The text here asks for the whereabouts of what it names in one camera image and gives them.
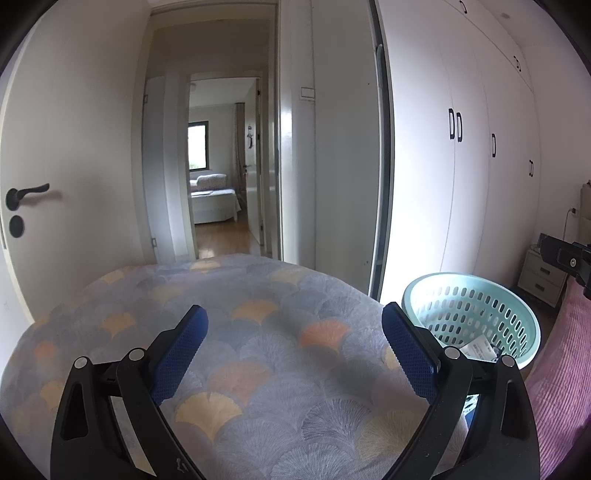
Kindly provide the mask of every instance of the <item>laundry basket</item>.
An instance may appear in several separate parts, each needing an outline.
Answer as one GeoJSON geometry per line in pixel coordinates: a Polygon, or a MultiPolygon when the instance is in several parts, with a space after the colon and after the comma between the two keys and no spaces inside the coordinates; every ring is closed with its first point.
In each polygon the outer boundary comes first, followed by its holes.
{"type": "MultiPolygon", "coordinates": [[[[473,275],[434,273],[413,281],[404,291],[402,309],[416,326],[428,328],[439,342],[461,348],[485,335],[521,369],[540,348],[540,325],[534,312],[514,293],[473,275]]],[[[476,407],[466,400],[464,413],[476,407]]]]}

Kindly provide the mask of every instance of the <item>door frame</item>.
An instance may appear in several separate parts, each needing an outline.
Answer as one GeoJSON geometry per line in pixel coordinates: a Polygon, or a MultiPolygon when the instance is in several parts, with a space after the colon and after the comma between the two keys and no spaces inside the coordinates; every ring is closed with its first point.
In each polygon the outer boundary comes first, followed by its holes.
{"type": "MultiPolygon", "coordinates": [[[[260,107],[259,102],[262,100],[260,99],[265,93],[268,93],[268,82],[266,82],[266,78],[264,72],[260,70],[228,70],[226,72],[201,72],[201,73],[194,73],[190,76],[189,81],[195,82],[199,80],[215,80],[215,79],[225,79],[225,78],[254,78],[256,79],[256,89],[260,91],[261,94],[257,95],[256,98],[256,128],[257,133],[262,132],[262,122],[261,122],[261,114],[262,109],[260,107]]],[[[274,116],[277,116],[277,110],[275,106],[273,106],[273,113],[274,116]]],[[[269,137],[269,125],[267,125],[267,139],[269,137]]],[[[264,209],[264,201],[262,198],[262,192],[269,189],[269,185],[264,180],[264,175],[262,172],[269,167],[269,162],[271,161],[271,152],[269,155],[263,155],[261,143],[259,141],[256,142],[256,155],[257,155],[257,175],[256,175],[256,183],[257,183],[257,201],[258,201],[258,210],[259,210],[259,222],[261,227],[263,227],[263,231],[266,232],[267,225],[271,223],[270,219],[265,216],[265,209],[264,209]]],[[[271,254],[271,251],[268,251],[267,248],[271,247],[270,245],[267,246],[267,242],[265,242],[265,235],[260,235],[260,245],[261,247],[265,248],[265,252],[267,254],[271,254]]]]}
{"type": "MultiPolygon", "coordinates": [[[[272,34],[273,39],[269,44],[269,65],[268,71],[263,72],[260,70],[236,70],[236,71],[223,71],[223,72],[201,72],[191,74],[189,82],[194,80],[206,80],[206,79],[217,79],[217,78],[239,78],[239,77],[256,77],[259,81],[259,88],[261,90],[261,103],[262,97],[265,96],[266,110],[268,115],[267,128],[265,132],[261,132],[261,138],[264,138],[264,145],[261,145],[258,150],[258,159],[260,165],[260,175],[258,175],[259,185],[259,217],[262,222],[263,233],[260,236],[260,244],[265,249],[265,253],[275,258],[276,260],[283,259],[283,211],[281,204],[281,150],[284,149],[280,142],[280,115],[279,115],[279,94],[280,91],[287,91],[290,88],[289,85],[280,84],[280,35],[279,35],[279,20],[280,20],[280,5],[282,3],[290,2],[291,0],[196,0],[194,2],[182,2],[178,4],[162,5],[161,7],[155,7],[152,9],[150,28],[155,31],[155,28],[159,28],[163,21],[167,27],[173,25],[179,25],[188,22],[188,17],[191,18],[190,22],[197,22],[199,18],[195,15],[199,12],[199,9],[203,9],[205,15],[211,15],[209,10],[216,7],[227,7],[229,5],[239,5],[244,7],[261,7],[268,8],[273,7],[274,13],[271,18],[271,25],[269,33],[272,34]],[[177,11],[183,11],[182,18],[171,20],[171,15],[175,15],[177,11]],[[270,172],[274,171],[274,178],[270,178],[270,172]],[[275,184],[274,191],[276,192],[275,202],[271,198],[272,184],[275,184]],[[276,221],[274,222],[273,213],[275,213],[276,221]],[[274,242],[273,236],[271,235],[271,229],[276,231],[277,241],[274,242]]],[[[145,82],[145,78],[142,79],[142,87],[145,82]]],[[[265,112],[261,110],[259,112],[258,121],[262,118],[265,112]]]]}

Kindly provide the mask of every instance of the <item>black door handle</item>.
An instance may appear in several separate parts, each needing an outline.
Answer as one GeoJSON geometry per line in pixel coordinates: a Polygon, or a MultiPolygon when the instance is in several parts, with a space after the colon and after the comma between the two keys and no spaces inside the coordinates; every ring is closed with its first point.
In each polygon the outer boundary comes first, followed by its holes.
{"type": "Polygon", "coordinates": [[[456,138],[456,119],[453,115],[453,108],[449,109],[449,139],[456,138]]]}
{"type": "Polygon", "coordinates": [[[462,122],[462,114],[460,112],[457,115],[457,141],[461,142],[464,140],[464,123],[462,122]]]}
{"type": "Polygon", "coordinates": [[[28,195],[29,193],[45,193],[47,190],[49,190],[48,183],[46,183],[45,185],[34,187],[32,189],[10,189],[6,194],[6,207],[8,208],[8,210],[14,212],[18,209],[18,206],[21,203],[21,200],[25,197],[25,195],[28,195]]]}

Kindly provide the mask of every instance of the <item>white wardrobe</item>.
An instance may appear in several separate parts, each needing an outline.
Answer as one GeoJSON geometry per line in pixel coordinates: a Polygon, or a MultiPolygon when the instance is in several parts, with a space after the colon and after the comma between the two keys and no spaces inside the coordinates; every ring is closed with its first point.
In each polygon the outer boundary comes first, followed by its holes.
{"type": "Polygon", "coordinates": [[[478,0],[378,0],[394,101],[381,302],[429,273],[512,286],[538,205],[539,138],[521,50],[478,0]]]}

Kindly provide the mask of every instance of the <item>bed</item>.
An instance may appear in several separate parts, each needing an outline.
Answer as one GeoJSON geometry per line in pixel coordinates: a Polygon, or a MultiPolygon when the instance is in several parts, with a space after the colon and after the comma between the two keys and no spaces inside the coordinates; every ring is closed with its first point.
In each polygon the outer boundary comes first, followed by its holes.
{"type": "MultiPolygon", "coordinates": [[[[46,477],[72,362],[147,347],[193,304],[207,310],[209,331],[161,409],[209,480],[384,476],[428,404],[387,345],[382,306],[327,275],[232,255],[114,271],[24,333],[2,378],[0,413],[46,477]]],[[[150,471],[120,421],[135,464],[150,471]]],[[[460,419],[439,470],[454,464],[465,436],[460,419]]]]}
{"type": "Polygon", "coordinates": [[[206,190],[191,193],[193,223],[223,222],[234,218],[238,221],[241,210],[233,189],[206,190]]]}

